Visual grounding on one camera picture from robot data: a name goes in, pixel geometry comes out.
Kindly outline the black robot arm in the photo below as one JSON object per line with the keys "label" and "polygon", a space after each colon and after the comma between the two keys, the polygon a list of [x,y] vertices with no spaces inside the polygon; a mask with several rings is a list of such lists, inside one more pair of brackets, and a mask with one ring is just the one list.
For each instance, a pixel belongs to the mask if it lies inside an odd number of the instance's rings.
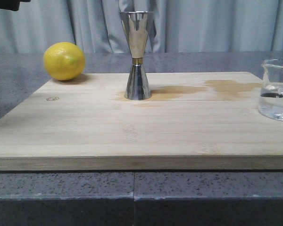
{"label": "black robot arm", "polygon": [[20,3],[22,2],[31,2],[31,0],[0,0],[0,9],[18,11]]}

